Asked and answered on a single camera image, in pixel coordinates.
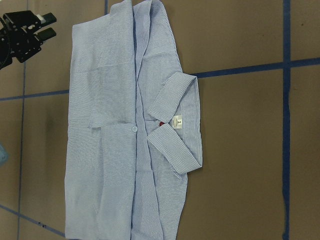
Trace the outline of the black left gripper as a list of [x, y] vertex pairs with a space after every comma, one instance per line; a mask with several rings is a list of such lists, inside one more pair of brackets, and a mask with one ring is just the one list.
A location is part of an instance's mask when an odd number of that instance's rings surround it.
[[7, 12], [0, 18], [2, 29], [0, 30], [0, 68], [3, 69], [13, 63], [16, 58], [24, 63], [41, 51], [43, 42], [55, 37], [57, 33], [49, 27], [57, 22], [57, 18], [51, 13], [44, 15], [33, 14], [30, 10]]

